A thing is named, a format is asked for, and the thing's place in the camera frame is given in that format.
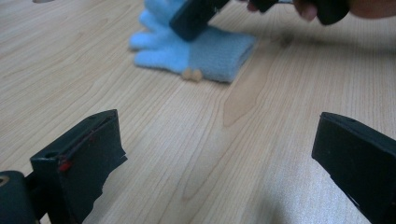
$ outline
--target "knitted glove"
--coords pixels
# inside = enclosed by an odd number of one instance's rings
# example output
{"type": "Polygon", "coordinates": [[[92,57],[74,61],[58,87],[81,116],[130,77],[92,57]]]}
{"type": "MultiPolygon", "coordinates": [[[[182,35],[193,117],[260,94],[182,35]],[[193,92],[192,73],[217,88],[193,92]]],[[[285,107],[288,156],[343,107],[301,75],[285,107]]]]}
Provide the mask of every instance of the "knitted glove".
{"type": "Polygon", "coordinates": [[[169,27],[169,21],[183,0],[146,0],[140,22],[147,32],[134,34],[130,47],[137,49],[134,63],[149,68],[167,69],[192,79],[204,76],[220,82],[232,82],[248,58],[254,37],[207,27],[187,42],[169,27]]]}

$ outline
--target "screw hole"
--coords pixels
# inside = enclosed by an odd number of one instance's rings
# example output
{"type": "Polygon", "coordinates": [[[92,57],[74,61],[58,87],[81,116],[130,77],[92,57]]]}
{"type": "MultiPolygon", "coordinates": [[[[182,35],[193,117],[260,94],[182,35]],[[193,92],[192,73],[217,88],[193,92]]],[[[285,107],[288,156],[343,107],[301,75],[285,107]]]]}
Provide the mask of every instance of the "screw hole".
{"type": "Polygon", "coordinates": [[[45,158],[50,159],[50,158],[54,158],[58,155],[57,152],[49,152],[45,155],[45,158]]]}
{"type": "Polygon", "coordinates": [[[0,187],[3,187],[9,180],[9,177],[6,175],[0,175],[0,187]]]}

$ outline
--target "black object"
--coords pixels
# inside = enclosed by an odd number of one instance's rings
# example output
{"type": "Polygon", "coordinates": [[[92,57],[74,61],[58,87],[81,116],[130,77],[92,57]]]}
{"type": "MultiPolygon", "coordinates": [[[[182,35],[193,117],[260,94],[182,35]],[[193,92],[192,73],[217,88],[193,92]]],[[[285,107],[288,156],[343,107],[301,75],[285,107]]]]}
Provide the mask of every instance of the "black object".
{"type": "MultiPolygon", "coordinates": [[[[170,21],[172,29],[187,41],[197,37],[207,26],[209,21],[230,0],[188,0],[170,21]]],[[[276,3],[285,1],[250,0],[261,13],[266,12],[276,3]]],[[[311,0],[318,8],[318,18],[323,25],[334,24],[349,12],[347,0],[311,0]]]]}
{"type": "Polygon", "coordinates": [[[372,223],[396,223],[396,141],[324,112],[312,158],[372,223]]]}
{"type": "Polygon", "coordinates": [[[0,172],[0,223],[82,223],[108,175],[125,162],[117,110],[90,116],[31,158],[33,172],[0,172]]]}

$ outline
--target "wooden table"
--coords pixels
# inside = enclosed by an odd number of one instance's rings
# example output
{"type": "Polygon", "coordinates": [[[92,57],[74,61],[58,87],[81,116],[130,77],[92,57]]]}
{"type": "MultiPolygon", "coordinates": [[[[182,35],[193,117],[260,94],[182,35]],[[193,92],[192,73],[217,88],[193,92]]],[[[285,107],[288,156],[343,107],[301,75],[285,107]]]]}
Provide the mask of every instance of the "wooden table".
{"type": "Polygon", "coordinates": [[[118,109],[129,160],[85,223],[368,223],[311,150],[323,111],[396,138],[396,19],[322,27],[232,2],[213,24],[258,43],[227,85],[134,66],[142,9],[0,2],[1,170],[29,174],[37,151],[118,109]]]}

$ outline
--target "human hand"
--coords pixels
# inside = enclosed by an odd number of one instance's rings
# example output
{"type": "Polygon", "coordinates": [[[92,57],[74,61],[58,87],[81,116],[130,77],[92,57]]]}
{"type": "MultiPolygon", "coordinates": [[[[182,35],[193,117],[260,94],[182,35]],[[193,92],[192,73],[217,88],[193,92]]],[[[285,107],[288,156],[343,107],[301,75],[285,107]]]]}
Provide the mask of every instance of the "human hand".
{"type": "MultiPolygon", "coordinates": [[[[248,0],[239,0],[247,2],[247,10],[251,12],[258,11],[254,4],[248,0]]],[[[379,19],[396,16],[396,0],[347,0],[350,12],[358,17],[365,19],[379,19]]],[[[318,14],[318,9],[314,4],[307,0],[293,0],[293,4],[300,16],[312,21],[318,14]]]]}

